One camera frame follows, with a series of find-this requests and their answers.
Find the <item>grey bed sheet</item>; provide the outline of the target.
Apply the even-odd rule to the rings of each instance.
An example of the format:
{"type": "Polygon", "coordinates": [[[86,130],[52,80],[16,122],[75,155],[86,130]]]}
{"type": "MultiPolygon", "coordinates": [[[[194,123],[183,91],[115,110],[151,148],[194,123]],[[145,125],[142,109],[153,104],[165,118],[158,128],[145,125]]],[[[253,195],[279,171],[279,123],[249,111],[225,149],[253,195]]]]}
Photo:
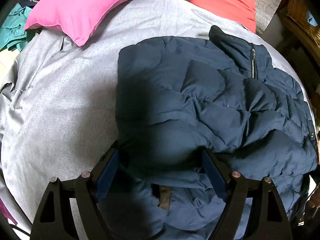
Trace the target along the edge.
{"type": "MultiPolygon", "coordinates": [[[[4,182],[31,228],[52,179],[72,180],[93,170],[119,142],[119,52],[154,37],[207,40],[213,26],[264,46],[273,67],[299,84],[287,61],[261,37],[184,0],[129,0],[107,14],[83,47],[47,28],[22,50],[13,80],[1,91],[1,166],[4,182]]],[[[88,239],[76,200],[70,204],[79,239],[88,239]]],[[[251,204],[248,199],[235,239],[243,239],[251,204]]]]}

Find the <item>wicker basket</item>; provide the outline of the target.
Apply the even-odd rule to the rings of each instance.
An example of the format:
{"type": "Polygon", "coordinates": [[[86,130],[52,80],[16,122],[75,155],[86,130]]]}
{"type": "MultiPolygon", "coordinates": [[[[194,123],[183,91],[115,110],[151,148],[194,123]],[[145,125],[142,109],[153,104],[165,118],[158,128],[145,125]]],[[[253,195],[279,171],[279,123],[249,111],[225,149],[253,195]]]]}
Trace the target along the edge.
{"type": "Polygon", "coordinates": [[[293,33],[319,65],[319,25],[308,22],[307,12],[302,0],[287,0],[278,16],[283,26],[293,33]]]}

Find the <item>navy blue puffer jacket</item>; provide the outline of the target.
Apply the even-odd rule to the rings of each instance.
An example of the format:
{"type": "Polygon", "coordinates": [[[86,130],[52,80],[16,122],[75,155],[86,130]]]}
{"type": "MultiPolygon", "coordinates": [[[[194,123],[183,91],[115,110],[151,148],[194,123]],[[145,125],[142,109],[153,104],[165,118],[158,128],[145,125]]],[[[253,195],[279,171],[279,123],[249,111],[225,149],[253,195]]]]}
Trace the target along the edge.
{"type": "Polygon", "coordinates": [[[267,49],[213,26],[207,40],[154,37],[118,59],[119,169],[99,202],[116,239],[207,239],[225,206],[198,148],[246,178],[270,177],[300,214],[318,163],[298,82],[267,49]]]}

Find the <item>teal garment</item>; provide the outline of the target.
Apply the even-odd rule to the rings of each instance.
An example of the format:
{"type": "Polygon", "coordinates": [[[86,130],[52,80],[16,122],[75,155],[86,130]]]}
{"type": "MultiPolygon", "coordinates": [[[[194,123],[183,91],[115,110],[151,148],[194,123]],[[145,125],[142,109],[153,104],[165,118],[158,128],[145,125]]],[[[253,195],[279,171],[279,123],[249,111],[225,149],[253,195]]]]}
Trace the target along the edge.
{"type": "Polygon", "coordinates": [[[22,7],[19,3],[11,10],[0,32],[0,49],[9,51],[18,50],[21,52],[24,47],[33,39],[35,30],[24,30],[27,18],[31,12],[30,7],[22,7]]]}

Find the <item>pink pillow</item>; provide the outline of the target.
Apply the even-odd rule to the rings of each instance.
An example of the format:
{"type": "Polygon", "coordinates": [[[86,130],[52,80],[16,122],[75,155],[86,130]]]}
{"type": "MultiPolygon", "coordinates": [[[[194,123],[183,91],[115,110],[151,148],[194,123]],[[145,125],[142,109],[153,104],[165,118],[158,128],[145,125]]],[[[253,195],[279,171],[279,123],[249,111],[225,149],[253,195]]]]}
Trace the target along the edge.
{"type": "Polygon", "coordinates": [[[106,14],[128,0],[40,0],[31,10],[24,29],[47,27],[65,33],[83,46],[106,14]]]}

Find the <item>light blue cloth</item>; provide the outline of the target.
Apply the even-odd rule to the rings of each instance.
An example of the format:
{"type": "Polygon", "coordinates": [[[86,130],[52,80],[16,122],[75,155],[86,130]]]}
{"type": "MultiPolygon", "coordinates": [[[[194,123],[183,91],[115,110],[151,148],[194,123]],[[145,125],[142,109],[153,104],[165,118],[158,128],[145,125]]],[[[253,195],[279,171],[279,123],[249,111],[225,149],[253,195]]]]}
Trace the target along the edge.
{"type": "Polygon", "coordinates": [[[306,12],[306,20],[308,24],[310,24],[313,27],[316,27],[318,25],[317,21],[315,20],[315,18],[309,10],[306,12]]]}

